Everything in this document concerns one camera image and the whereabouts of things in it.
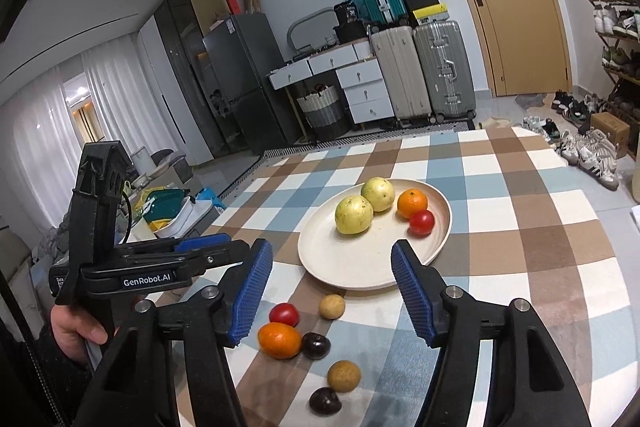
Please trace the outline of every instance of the gray suitcase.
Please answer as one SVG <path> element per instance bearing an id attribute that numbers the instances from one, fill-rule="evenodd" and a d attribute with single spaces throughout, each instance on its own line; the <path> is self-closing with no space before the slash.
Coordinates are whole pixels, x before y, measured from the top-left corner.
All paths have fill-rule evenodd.
<path id="1" fill-rule="evenodd" d="M 396 118 L 430 116 L 433 111 L 412 29 L 400 26 L 374 33 L 371 47 L 378 58 Z"/>
<path id="2" fill-rule="evenodd" d="M 437 121 L 475 118 L 476 94 L 458 23 L 449 20 L 419 26 L 414 39 Z"/>

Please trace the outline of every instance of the checkered tablecloth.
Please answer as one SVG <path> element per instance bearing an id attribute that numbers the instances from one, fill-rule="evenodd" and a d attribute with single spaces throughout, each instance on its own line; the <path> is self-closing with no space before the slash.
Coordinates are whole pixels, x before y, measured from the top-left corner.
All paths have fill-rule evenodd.
<path id="1" fill-rule="evenodd" d="M 273 245 L 273 271 L 254 327 L 228 362 L 251 427 L 412 426 L 424 400 L 437 350 L 419 339 L 397 289 L 344 292 L 345 314 L 329 322 L 318 302 L 336 289 L 300 266 L 297 241 L 305 221 L 334 194 L 372 176 L 427 181 L 447 197 L 451 235 L 433 262 L 449 284 L 476 299 L 508 304 L 523 297 L 558 344 L 594 427 L 610 426 L 636 390 L 638 355 L 626 286 L 607 236 L 573 168 L 521 128 L 433 134 L 334 148 L 272 160 L 209 230 Z M 217 282 L 219 269 L 197 280 L 183 298 Z M 257 330 L 275 303 L 301 312 L 298 329 L 325 334 L 329 355 L 270 359 Z M 341 395 L 331 417 L 307 402 L 326 385 L 328 368 L 348 359 L 362 369 L 360 386 Z M 492 350 L 482 341 L 469 425 L 482 425 Z M 193 423 L 184 378 L 178 408 Z"/>

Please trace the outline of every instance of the orange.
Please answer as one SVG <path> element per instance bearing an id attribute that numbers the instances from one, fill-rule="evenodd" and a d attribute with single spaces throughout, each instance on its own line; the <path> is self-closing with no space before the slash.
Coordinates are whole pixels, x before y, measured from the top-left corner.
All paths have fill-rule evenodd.
<path id="1" fill-rule="evenodd" d="M 258 343 L 270 357 L 290 359 L 300 352 L 302 335 L 288 324 L 270 322 L 258 330 Z"/>
<path id="2" fill-rule="evenodd" d="M 427 196 L 422 191 L 410 188 L 398 196 L 398 214 L 404 219 L 410 219 L 416 212 L 426 210 L 428 204 Z"/>

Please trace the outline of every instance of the silver bolt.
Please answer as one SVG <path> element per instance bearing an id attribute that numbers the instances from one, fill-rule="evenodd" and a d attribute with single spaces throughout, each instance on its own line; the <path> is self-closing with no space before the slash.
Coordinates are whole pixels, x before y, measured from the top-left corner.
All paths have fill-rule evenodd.
<path id="1" fill-rule="evenodd" d="M 151 309 L 151 302 L 149 299 L 144 299 L 143 301 L 136 302 L 135 309 L 138 313 L 148 312 Z"/>
<path id="2" fill-rule="evenodd" d="M 220 293 L 220 290 L 217 286 L 205 286 L 200 293 L 206 299 L 212 299 L 213 297 L 217 297 Z"/>
<path id="3" fill-rule="evenodd" d="M 515 299 L 513 301 L 513 305 L 521 312 L 528 312 L 531 309 L 531 304 L 529 304 L 525 299 Z"/>
<path id="4" fill-rule="evenodd" d="M 460 299 L 464 295 L 462 288 L 458 286 L 447 286 L 447 289 L 444 291 L 452 299 Z"/>

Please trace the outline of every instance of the white sheer curtain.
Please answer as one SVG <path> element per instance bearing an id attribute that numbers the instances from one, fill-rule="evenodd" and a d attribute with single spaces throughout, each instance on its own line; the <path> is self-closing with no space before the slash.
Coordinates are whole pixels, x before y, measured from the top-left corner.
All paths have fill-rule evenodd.
<path id="1" fill-rule="evenodd" d="M 20 204 L 40 232 L 62 221 L 76 185 L 81 147 L 58 67 L 0 108 L 0 169 L 18 201 L 0 197 L 0 214 Z"/>
<path id="2" fill-rule="evenodd" d="M 132 35 L 100 44 L 81 56 L 107 140 L 120 140 L 129 154 L 142 146 L 149 154 L 177 150 L 148 85 Z"/>

